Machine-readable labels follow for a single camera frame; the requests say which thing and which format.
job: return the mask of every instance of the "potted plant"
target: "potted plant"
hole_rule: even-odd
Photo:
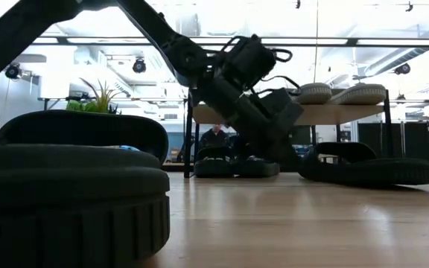
[[[121,92],[115,93],[115,89],[109,89],[107,82],[103,85],[98,80],[98,84],[100,86],[101,93],[98,93],[98,90],[87,80],[81,78],[81,80],[92,89],[95,94],[95,99],[89,102],[83,103],[77,100],[70,100],[67,103],[67,110],[71,111],[81,111],[81,112],[98,112],[98,113],[109,113],[109,114],[117,114],[117,106],[112,106],[110,101]]]

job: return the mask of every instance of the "wooden floor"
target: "wooden floor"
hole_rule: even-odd
[[[171,237],[144,267],[429,267],[429,185],[170,177]]]

